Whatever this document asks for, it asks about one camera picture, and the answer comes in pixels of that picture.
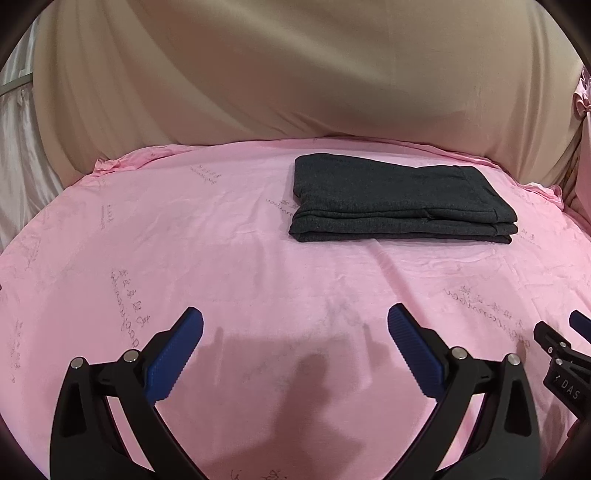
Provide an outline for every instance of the silver bolt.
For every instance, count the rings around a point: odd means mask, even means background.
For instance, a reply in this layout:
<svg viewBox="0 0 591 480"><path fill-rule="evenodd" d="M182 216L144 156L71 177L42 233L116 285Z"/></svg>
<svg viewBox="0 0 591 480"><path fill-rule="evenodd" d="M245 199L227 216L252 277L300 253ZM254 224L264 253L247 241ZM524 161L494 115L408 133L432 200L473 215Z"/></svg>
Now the silver bolt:
<svg viewBox="0 0 591 480"><path fill-rule="evenodd" d="M84 359L81 356L77 356L70 362L72 368L80 368L82 365L84 365Z"/></svg>
<svg viewBox="0 0 591 480"><path fill-rule="evenodd" d="M514 366L517 366L521 363L521 358L516 353L510 353L507 355L507 361Z"/></svg>
<svg viewBox="0 0 591 480"><path fill-rule="evenodd" d="M125 360L126 362L135 362L139 357L139 352L137 350L127 350L124 354L123 354L123 360Z"/></svg>
<svg viewBox="0 0 591 480"><path fill-rule="evenodd" d="M455 346L452 348L452 355L458 360L464 360L468 358L468 352L466 352L466 349L462 348L461 346Z"/></svg>

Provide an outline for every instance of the folded dark gray cloth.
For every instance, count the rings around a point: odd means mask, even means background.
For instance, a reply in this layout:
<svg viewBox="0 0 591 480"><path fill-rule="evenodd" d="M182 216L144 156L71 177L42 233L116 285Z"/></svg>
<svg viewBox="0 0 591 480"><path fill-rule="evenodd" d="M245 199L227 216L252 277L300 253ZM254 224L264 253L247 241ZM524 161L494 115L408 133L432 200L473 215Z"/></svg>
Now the folded dark gray cloth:
<svg viewBox="0 0 591 480"><path fill-rule="evenodd" d="M317 153L295 160L300 242L456 238L511 243L517 215L474 167L406 167Z"/></svg>

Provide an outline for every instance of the pink bedsheet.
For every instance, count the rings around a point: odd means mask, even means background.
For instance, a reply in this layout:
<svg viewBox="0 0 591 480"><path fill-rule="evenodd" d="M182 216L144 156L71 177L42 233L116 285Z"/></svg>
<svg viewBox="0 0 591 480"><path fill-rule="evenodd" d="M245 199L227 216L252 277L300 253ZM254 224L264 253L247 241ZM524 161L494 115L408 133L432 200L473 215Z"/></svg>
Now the pink bedsheet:
<svg viewBox="0 0 591 480"><path fill-rule="evenodd" d="M523 188L486 160L415 147L154 147L68 188L0 256L0 412L24 450L48 472L54 406L73 357L113 361L195 306L203 339L158 409L211 480L271 470L290 480L381 479L433 408L387 331L387 311L401 301L449 345L525 359L544 457L553 455L572 418L542 385L548 357L532 329L545 320L591 353L568 328L572 310L591 313L591 244L551 190ZM293 162L314 152L470 162L514 207L519 233L511 245L299 244L287 234Z"/></svg>

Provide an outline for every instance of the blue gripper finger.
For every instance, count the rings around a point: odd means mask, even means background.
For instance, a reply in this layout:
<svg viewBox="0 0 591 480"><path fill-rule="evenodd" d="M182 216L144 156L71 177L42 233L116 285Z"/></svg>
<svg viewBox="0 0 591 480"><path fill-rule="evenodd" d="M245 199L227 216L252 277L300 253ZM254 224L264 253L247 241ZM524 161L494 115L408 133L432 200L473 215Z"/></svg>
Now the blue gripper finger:
<svg viewBox="0 0 591 480"><path fill-rule="evenodd" d="M388 330L423 394L441 399L446 389L446 369L422 334L423 330L432 330L422 329L401 303L388 312Z"/></svg>
<svg viewBox="0 0 591 480"><path fill-rule="evenodd" d="M144 394L150 404L170 395L202 335L203 315L195 308L188 308L166 346L146 370Z"/></svg>
<svg viewBox="0 0 591 480"><path fill-rule="evenodd" d="M591 320L578 310L575 310L570 314L569 323L575 332L591 343Z"/></svg>

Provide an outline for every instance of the beige fabric backdrop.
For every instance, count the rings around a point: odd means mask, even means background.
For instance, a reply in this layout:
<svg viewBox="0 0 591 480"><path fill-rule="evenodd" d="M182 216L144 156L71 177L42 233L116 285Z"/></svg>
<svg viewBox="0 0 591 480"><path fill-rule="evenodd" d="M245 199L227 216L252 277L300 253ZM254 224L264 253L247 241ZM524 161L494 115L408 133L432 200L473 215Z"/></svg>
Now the beige fabric backdrop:
<svg viewBox="0 0 591 480"><path fill-rule="evenodd" d="M582 64L533 0L56 0L38 35L38 122L65 185L146 145L335 134L550 184L578 143Z"/></svg>

